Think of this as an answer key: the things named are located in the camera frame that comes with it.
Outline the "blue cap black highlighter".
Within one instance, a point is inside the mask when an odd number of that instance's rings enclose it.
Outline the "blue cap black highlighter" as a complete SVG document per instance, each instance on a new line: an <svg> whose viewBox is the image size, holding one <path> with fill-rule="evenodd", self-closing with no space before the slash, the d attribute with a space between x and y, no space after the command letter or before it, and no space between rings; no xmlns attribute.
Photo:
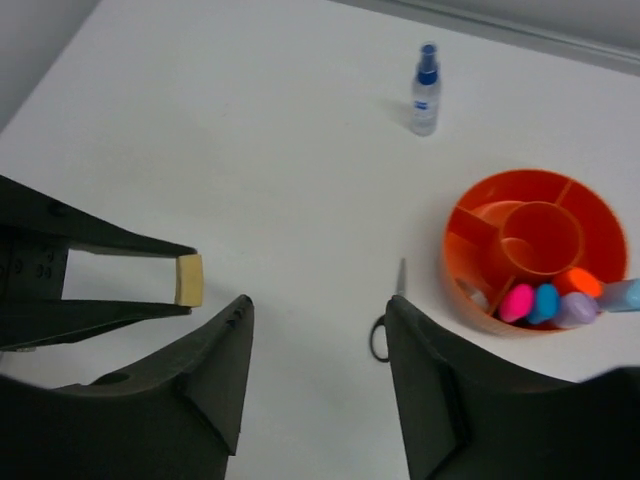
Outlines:
<svg viewBox="0 0 640 480"><path fill-rule="evenodd" d="M551 283L541 284L534 290L534 303L527 315L531 325L539 325L552 319L560 307L560 296L556 287Z"/></svg>

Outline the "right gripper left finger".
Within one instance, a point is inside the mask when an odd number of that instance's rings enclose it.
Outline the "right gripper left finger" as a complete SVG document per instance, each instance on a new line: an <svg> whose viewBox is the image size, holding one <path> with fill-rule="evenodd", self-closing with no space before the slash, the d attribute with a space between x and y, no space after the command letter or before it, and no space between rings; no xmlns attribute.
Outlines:
<svg viewBox="0 0 640 480"><path fill-rule="evenodd" d="M241 295L88 385L1 379L4 479L222 479L238 446L254 332Z"/></svg>

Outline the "orange cap black highlighter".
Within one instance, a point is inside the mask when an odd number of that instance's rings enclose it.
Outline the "orange cap black highlighter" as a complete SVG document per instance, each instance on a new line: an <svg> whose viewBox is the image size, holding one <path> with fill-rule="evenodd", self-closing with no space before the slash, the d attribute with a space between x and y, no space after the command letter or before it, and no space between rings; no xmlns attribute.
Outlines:
<svg viewBox="0 0 640 480"><path fill-rule="evenodd" d="M573 267L557 274L552 279L552 284L560 296L582 293L597 298L603 291L601 282L588 270L579 267Z"/></svg>

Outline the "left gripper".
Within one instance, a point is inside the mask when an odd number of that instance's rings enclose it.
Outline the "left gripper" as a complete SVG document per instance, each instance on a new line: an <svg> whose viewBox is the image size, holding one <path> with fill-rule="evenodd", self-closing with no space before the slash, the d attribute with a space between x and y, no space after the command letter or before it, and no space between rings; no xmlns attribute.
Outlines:
<svg viewBox="0 0 640 480"><path fill-rule="evenodd" d="M7 177L1 178L1 225L3 350L76 343L140 321L191 313L188 306L166 303L60 299L68 246L158 258L192 255L193 247L128 231Z"/></svg>

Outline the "tan eraser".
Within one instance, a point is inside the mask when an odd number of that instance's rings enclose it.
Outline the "tan eraser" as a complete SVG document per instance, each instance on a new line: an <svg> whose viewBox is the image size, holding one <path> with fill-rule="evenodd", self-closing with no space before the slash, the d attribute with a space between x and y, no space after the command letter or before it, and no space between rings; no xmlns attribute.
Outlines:
<svg viewBox="0 0 640 480"><path fill-rule="evenodd" d="M176 305L200 307L204 296L204 273L200 254L183 255L176 259Z"/></svg>

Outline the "pink cap black highlighter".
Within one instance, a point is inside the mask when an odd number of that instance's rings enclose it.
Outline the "pink cap black highlighter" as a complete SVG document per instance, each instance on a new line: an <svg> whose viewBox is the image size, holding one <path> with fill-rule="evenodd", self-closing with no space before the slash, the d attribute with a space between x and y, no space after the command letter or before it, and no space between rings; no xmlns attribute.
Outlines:
<svg viewBox="0 0 640 480"><path fill-rule="evenodd" d="M518 284L502 299L498 307L498 316L505 323L514 323L526 317L533 309L534 303L534 288L528 284Z"/></svg>

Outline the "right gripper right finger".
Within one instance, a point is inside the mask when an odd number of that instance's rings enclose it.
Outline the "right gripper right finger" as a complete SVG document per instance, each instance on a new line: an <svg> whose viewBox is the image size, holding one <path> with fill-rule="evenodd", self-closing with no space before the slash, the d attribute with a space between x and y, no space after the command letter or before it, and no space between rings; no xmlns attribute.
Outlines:
<svg viewBox="0 0 640 480"><path fill-rule="evenodd" d="M638 477L637 368L556 379L391 300L386 339L411 478Z"/></svg>

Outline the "pastel purple highlighter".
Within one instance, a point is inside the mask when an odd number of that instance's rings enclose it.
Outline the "pastel purple highlighter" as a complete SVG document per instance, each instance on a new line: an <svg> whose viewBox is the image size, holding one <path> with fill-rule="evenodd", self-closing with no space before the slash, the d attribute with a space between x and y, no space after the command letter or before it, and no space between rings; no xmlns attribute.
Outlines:
<svg viewBox="0 0 640 480"><path fill-rule="evenodd" d="M591 296L572 292L560 298L558 312L551 323L560 329L573 329L592 324L598 314L598 304Z"/></svg>

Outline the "small black scissors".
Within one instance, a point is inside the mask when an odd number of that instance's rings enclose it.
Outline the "small black scissors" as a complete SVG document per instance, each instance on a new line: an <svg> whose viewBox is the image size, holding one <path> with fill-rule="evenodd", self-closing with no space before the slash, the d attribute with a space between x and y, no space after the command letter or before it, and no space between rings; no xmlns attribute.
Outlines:
<svg viewBox="0 0 640 480"><path fill-rule="evenodd" d="M398 273L396 277L395 293L393 298L396 298L396 297L404 298L406 294L406 287L407 287L407 262L405 258L401 258L399 261ZM385 307L385 312L374 321L368 336L369 351L373 356L373 358L377 362L382 364L389 363L390 361L389 354L382 356L378 352L378 350L375 347L375 336L377 334L377 331L380 328L385 328L387 323L389 322L389 318L391 317L392 307L393 307L393 301L390 300L387 306Z"/></svg>

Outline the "pastel blue highlighter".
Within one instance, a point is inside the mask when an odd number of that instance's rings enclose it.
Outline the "pastel blue highlighter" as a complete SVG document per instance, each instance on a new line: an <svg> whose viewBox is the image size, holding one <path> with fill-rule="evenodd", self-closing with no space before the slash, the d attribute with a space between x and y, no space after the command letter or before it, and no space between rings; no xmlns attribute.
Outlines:
<svg viewBox="0 0 640 480"><path fill-rule="evenodd" d="M607 312L633 312L640 308L640 280L627 279L606 283L596 298L601 310Z"/></svg>

